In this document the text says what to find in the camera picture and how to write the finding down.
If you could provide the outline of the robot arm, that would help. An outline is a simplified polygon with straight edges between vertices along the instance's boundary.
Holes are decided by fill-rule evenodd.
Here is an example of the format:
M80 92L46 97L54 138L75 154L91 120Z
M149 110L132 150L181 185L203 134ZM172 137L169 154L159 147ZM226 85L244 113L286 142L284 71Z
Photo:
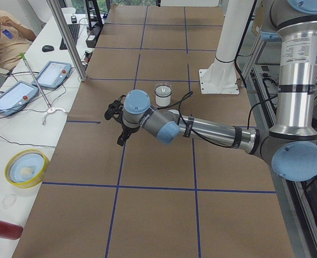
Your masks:
M164 144L178 134L262 159L279 176L301 182L317 176L317 131L312 127L317 92L317 1L265 1L262 32L281 41L277 113L268 130L241 128L183 116L156 107L145 91L119 99L114 118L122 125L117 142L144 129Z

